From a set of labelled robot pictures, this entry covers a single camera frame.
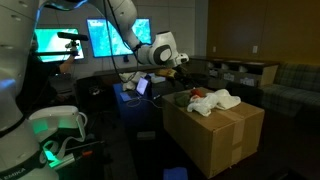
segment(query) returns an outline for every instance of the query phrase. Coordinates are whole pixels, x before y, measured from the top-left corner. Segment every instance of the gray couch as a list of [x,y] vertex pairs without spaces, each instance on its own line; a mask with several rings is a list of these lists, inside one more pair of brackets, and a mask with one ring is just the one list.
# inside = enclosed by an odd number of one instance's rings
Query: gray couch
[[320,111],[320,66],[280,64],[274,83],[261,89],[264,108],[290,117],[305,107]]

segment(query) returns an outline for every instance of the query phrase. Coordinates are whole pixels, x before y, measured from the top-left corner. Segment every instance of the blue screen display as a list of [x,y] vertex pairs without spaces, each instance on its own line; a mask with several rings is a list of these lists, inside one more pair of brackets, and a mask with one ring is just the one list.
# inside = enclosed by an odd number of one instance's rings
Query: blue screen display
[[[129,46],[123,44],[119,33],[110,22],[108,22],[108,33],[106,19],[87,19],[87,25],[94,57],[99,58],[111,55],[119,56],[132,54],[132,51],[128,49]],[[132,26],[132,30],[142,43],[151,44],[149,19],[137,19]]]
[[[74,28],[50,28],[50,29],[36,29],[35,33],[37,34],[39,49],[38,52],[63,52],[69,49],[66,49],[65,45],[70,43],[70,39],[63,39],[58,37],[58,32],[78,34],[78,30]],[[79,40],[76,40],[78,56],[75,59],[83,59],[84,54],[82,51],[82,46]],[[53,56],[40,56],[42,62],[55,62],[55,61],[64,61],[69,57],[66,55],[53,55]]]

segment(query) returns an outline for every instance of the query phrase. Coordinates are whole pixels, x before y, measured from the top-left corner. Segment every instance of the desk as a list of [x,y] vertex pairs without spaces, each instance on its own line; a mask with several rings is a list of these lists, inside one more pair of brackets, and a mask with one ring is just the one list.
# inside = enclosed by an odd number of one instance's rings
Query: desk
[[[162,180],[164,169],[179,166],[188,169],[190,179],[192,174],[203,177],[184,151],[164,130],[162,109],[154,107],[148,101],[141,101],[137,107],[128,107],[119,95],[122,92],[122,85],[114,84],[113,88],[139,180]],[[182,90],[184,90],[183,85],[178,82],[175,83],[175,86],[170,82],[152,84],[153,96]],[[150,97],[145,95],[143,99],[150,99]],[[158,106],[161,106],[161,102],[162,98],[154,101]],[[154,140],[139,141],[137,133],[141,131],[155,131],[156,137]]]

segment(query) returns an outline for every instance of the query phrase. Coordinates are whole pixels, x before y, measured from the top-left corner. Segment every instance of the person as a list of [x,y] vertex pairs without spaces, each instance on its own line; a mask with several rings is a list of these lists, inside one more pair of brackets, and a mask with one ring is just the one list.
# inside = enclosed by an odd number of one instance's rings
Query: person
[[62,64],[44,63],[40,57],[34,55],[38,47],[37,35],[34,33],[23,86],[16,98],[17,106],[24,114],[40,108],[59,105],[66,100],[66,97],[58,94],[51,86],[49,77],[66,73],[75,59],[75,55],[71,54]]

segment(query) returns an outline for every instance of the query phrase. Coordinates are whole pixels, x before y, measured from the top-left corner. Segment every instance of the cardboard box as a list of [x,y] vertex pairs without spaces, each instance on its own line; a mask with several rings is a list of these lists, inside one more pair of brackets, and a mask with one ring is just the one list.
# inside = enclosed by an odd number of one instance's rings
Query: cardboard box
[[228,110],[212,109],[204,117],[176,106],[174,94],[162,101],[165,130],[208,179],[257,151],[263,109],[241,102]]

